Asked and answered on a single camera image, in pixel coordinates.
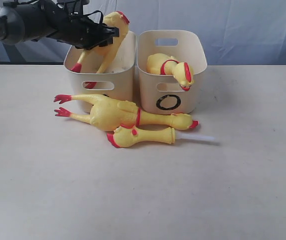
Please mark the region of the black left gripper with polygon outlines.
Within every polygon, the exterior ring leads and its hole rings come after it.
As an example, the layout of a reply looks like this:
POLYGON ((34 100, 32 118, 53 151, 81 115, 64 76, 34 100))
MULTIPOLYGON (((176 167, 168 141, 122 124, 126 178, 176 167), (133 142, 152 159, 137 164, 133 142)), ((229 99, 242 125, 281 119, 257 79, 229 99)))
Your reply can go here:
POLYGON ((120 36, 117 27, 103 22, 94 22, 88 16, 70 16, 58 24, 55 39, 78 49, 105 47, 120 36))

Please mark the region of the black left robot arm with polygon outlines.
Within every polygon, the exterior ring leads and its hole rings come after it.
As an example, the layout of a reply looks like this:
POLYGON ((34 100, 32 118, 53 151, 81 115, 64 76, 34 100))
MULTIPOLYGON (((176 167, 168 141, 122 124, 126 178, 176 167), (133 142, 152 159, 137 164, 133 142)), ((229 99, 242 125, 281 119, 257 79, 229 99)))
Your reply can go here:
POLYGON ((0 7, 0 41, 6 45, 54 39, 77 49, 105 47, 120 36, 117 27, 83 13, 87 0, 17 0, 0 7))

